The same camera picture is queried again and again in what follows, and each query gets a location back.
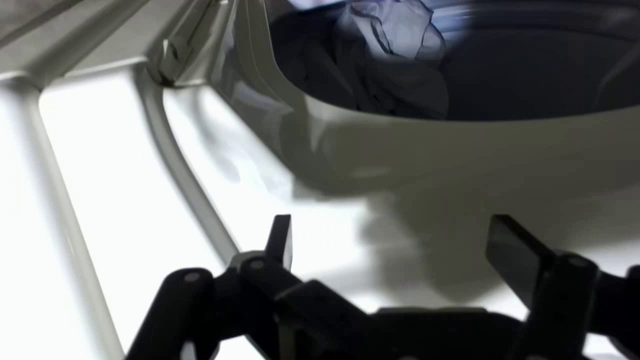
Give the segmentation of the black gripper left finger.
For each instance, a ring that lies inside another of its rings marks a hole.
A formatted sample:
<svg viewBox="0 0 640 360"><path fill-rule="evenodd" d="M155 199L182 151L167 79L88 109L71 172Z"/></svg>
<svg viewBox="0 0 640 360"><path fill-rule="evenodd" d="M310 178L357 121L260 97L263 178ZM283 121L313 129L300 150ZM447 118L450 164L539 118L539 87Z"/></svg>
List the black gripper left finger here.
<svg viewBox="0 0 640 360"><path fill-rule="evenodd" d="M266 241L266 254L281 266L291 268L293 266L293 216L291 213L278 213L273 219L273 228Z"/></svg>

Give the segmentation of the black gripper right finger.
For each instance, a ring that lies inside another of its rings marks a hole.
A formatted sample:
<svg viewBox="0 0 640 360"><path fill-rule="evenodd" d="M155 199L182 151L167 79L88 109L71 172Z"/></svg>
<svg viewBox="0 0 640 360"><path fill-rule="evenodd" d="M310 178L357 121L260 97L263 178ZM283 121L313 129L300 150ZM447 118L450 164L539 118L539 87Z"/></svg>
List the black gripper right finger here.
<svg viewBox="0 0 640 360"><path fill-rule="evenodd" d="M490 219L486 259L519 295L533 305L557 251L526 229L516 217L497 213Z"/></svg>

